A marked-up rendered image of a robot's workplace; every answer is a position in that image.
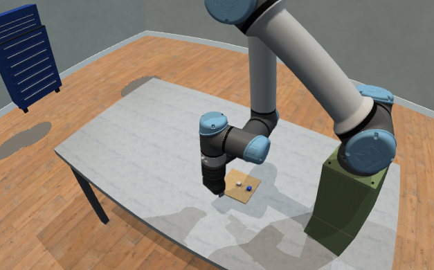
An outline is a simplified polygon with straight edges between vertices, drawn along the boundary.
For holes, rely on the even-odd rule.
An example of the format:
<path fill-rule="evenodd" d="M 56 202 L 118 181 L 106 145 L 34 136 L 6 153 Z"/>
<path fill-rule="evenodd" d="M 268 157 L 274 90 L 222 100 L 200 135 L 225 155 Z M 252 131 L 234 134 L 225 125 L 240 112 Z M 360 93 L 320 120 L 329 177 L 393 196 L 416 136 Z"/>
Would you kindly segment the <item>tan mat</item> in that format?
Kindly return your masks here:
<path fill-rule="evenodd" d="M 226 182 L 225 195 L 236 199 L 244 204 L 250 199 L 251 195 L 254 193 L 255 189 L 260 184 L 261 180 L 255 177 L 249 176 L 235 169 L 231 171 L 224 178 Z M 237 182 L 241 181 L 241 186 L 237 186 Z M 246 188 L 251 186 L 251 191 L 247 191 Z"/>

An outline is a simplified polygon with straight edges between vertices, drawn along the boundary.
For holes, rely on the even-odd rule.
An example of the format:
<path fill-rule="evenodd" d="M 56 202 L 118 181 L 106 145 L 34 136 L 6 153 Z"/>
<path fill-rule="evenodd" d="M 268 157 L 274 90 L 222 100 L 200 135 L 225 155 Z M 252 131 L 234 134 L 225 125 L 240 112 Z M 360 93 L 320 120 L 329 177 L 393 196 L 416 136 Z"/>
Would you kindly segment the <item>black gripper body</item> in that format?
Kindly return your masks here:
<path fill-rule="evenodd" d="M 230 163 L 234 159 L 236 159 L 236 157 L 229 154 L 223 154 L 217 158 L 210 158 L 201 153 L 203 184 L 214 195 L 218 195 L 225 191 L 226 183 L 224 177 L 226 175 L 226 164 Z"/>

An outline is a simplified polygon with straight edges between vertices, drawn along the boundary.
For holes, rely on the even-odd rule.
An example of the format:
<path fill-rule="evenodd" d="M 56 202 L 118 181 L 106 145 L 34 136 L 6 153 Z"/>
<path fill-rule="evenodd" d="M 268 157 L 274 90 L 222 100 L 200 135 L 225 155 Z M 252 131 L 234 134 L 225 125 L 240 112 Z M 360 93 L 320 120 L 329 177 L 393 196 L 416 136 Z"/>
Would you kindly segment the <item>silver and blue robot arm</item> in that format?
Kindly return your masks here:
<path fill-rule="evenodd" d="M 372 85 L 355 87 L 287 12 L 285 0 L 204 0 L 204 4 L 212 18 L 235 25 L 248 37 L 251 95 L 251 118 L 242 129 L 228 125 L 227 117 L 217 111 L 200 118 L 204 156 L 217 158 L 226 153 L 246 162 L 264 163 L 271 145 L 268 137 L 279 120 L 278 56 L 334 121 L 334 133 L 342 142 L 337 160 L 344 170 L 369 177 L 392 163 L 397 147 L 391 116 L 393 94 Z"/>

